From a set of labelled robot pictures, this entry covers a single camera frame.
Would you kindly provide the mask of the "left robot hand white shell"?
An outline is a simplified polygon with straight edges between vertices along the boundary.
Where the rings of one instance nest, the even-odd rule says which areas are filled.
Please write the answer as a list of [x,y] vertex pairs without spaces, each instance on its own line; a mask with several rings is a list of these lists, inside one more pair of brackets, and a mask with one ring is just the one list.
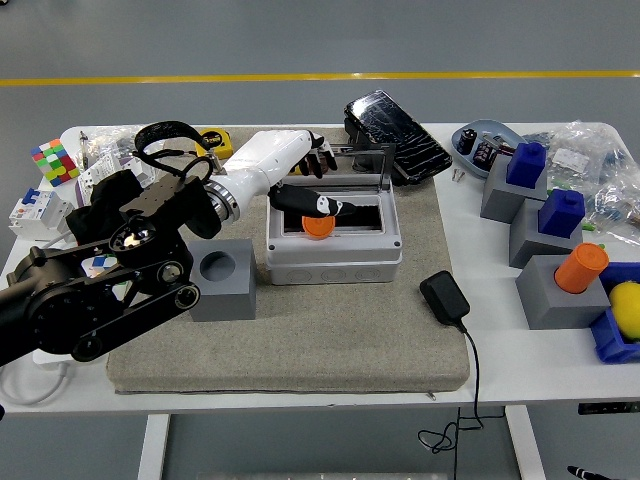
[[330,143],[309,130],[259,131],[226,161],[225,173],[218,175],[211,185],[233,197],[234,220],[260,195],[269,196],[277,210],[311,218],[356,212],[356,206],[349,202],[285,184],[283,179],[295,167],[318,179],[323,177],[324,168],[335,171],[337,163]]

